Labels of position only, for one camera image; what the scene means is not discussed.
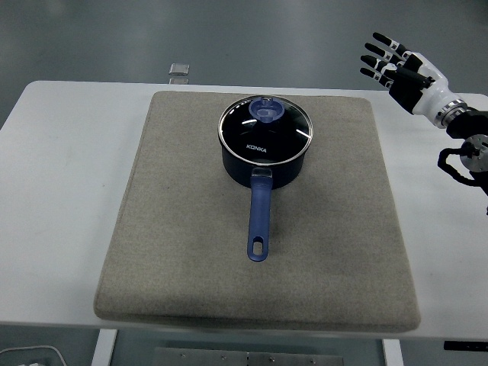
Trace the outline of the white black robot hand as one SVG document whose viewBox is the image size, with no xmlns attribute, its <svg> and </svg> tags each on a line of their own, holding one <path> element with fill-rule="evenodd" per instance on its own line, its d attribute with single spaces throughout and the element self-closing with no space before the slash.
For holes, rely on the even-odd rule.
<svg viewBox="0 0 488 366">
<path fill-rule="evenodd" d="M 381 43 L 366 43 L 370 52 L 361 56 L 363 75 L 388 90 L 390 97 L 412 115 L 422 115 L 439 129 L 445 129 L 457 116 L 468 111 L 467 103 L 448 87 L 448 79 L 421 53 L 378 32 Z"/>
</svg>

